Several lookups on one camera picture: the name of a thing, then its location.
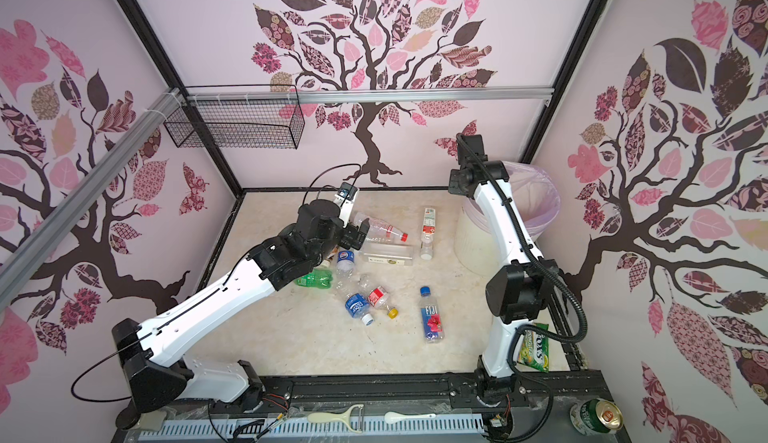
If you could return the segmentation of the cream vegetable peeler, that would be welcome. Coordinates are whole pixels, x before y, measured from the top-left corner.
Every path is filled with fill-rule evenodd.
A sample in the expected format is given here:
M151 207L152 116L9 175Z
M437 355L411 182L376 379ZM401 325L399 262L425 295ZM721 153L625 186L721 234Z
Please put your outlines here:
M339 423L348 431L360 434L365 429L364 409L364 404L353 404L342 412L313 412L307 421L318 425Z

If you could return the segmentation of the clear crushed bottle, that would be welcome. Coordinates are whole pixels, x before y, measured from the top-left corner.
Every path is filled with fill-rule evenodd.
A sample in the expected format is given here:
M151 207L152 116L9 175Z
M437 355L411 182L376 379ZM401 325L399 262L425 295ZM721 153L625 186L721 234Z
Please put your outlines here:
M354 295L360 295L367 301L369 294L367 288L370 282L371 276L368 273L341 278L334 285L334 295L342 302Z

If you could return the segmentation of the cream trash bin purple liner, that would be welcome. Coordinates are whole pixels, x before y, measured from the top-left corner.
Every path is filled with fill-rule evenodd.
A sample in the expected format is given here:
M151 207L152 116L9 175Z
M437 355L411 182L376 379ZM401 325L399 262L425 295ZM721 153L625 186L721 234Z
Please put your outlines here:
M499 182L504 194L490 184L465 197L454 236L458 261L481 276L492 276L512 260L529 261L543 255L537 239L559 214L561 199L542 169L520 163L504 164L509 179Z

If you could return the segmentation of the blue label crushed bottle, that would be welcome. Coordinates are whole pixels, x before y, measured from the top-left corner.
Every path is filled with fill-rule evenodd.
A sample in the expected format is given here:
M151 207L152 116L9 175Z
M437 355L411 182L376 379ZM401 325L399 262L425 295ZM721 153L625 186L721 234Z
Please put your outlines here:
M370 304L360 293L353 293L344 302L347 313L359 320L364 326L370 326L374 318L370 313Z

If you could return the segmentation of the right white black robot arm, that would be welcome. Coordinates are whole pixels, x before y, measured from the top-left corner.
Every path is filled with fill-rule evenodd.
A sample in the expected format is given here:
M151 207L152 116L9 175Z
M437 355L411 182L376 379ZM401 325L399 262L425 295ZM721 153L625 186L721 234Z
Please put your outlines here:
M458 134L456 141L459 167L450 173L448 191L481 209L497 253L498 269L485 287L493 323L474 372L478 399L497 406L518 391L514 370L520 346L546 307L553 283L544 272L555 265L543 258L525 228L504 164L488 159L480 135Z

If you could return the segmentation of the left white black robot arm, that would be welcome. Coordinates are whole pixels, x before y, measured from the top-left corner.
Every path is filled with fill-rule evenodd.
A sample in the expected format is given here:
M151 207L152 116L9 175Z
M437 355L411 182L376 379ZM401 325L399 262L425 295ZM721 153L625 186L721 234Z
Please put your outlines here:
M185 354L240 311L311 273L335 248L361 249L372 223L352 222L353 206L324 199L304 204L295 223L246 251L217 282L142 323L125 319L115 325L112 335L130 390L128 411L140 416L176 400L254 410L264 386L249 362L192 363Z

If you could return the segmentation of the red label yellow cap bottle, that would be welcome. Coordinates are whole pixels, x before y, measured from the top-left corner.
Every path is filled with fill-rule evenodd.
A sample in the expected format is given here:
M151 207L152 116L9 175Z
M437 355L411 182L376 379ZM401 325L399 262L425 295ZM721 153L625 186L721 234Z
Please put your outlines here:
M399 310L392 302L391 294L386 288L370 279L361 280L360 285L363 295L373 308L385 312L390 319L398 317Z

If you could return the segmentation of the white red label bottle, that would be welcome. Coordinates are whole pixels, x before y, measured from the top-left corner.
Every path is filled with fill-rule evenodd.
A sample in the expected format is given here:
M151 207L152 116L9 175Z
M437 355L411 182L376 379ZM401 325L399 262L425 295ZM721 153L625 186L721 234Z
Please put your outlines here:
M431 207L424 209L422 233L420 237L420 257L423 260L431 260L434 251L434 238L436 231L436 210Z

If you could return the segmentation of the clear rectangular green label bottle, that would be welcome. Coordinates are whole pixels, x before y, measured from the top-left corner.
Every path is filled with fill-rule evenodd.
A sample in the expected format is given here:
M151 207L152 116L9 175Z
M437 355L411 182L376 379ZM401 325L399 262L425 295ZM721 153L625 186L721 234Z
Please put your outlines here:
M366 242L361 252L370 263L394 266L411 266L414 263L414 249L408 245Z

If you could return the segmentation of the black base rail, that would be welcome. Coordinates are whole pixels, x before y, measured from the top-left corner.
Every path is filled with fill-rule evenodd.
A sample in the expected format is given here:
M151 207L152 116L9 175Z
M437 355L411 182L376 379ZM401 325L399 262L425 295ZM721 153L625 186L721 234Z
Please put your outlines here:
M493 378L473 373L262 376L243 396L226 402L213 396L178 396L160 406L211 406L216 414L266 415L285 409L309 411L346 403L446 403L450 409L488 412L494 405L514 408L534 404L550 389L555 397L611 399L598 370L529 373Z

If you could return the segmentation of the aluminium frame bar left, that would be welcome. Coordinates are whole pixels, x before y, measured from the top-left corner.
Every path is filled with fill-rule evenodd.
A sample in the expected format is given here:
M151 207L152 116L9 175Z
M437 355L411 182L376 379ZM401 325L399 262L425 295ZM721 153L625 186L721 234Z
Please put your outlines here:
M169 88L140 115L136 123L81 180L78 186L6 260L1 271L1 307L6 308L46 258L76 226L79 219L106 190L112 179L138 152L168 116L179 109L184 97Z

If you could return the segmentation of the blue label Fiji bottle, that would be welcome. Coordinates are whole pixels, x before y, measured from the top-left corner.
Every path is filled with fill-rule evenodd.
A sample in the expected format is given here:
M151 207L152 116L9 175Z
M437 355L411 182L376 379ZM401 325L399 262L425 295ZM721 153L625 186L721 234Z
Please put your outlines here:
M420 315L424 336L429 343L437 343L444 338L444 330L439 306L428 286L420 288Z

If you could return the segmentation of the white plastic spoon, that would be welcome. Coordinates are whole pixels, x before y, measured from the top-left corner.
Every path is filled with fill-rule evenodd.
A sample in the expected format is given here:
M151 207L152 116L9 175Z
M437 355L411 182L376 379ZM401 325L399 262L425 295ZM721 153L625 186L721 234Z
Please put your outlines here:
M422 421L422 420L434 420L437 418L435 413L422 413L422 414L403 414L394 411L389 411L384 415L384 422L387 425L397 425L406 421Z

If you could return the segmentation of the green plastic soda bottle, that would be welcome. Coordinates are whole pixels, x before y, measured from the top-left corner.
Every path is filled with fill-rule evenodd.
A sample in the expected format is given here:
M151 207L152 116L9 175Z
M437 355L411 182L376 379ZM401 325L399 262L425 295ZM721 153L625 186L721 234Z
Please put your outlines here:
M333 272L327 268L317 268L312 272L297 278L294 284L304 288L330 289L333 283Z

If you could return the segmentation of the clear bottle red cap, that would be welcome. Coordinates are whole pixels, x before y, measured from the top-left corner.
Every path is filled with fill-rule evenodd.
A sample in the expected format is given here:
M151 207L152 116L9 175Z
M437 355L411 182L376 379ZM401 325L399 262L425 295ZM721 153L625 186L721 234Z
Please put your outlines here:
M365 221L369 223L369 229L366 240L376 243L400 244L406 243L408 234L396 228L387 221L369 216L363 212L355 212L352 215L352 223L356 226L362 225Z

